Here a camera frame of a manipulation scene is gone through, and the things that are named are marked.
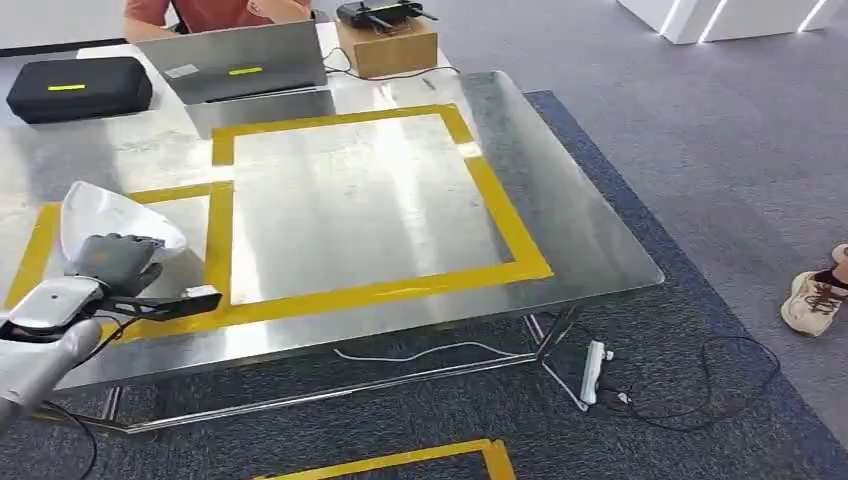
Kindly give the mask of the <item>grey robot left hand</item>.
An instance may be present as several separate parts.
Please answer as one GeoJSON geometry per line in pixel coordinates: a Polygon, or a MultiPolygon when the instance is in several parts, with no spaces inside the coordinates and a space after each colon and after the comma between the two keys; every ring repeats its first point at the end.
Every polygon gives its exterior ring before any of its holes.
{"type": "Polygon", "coordinates": [[[95,279],[112,295],[135,297],[161,275],[163,267],[153,257],[164,245],[163,240],[147,236],[91,235],[64,274],[95,279]]]}

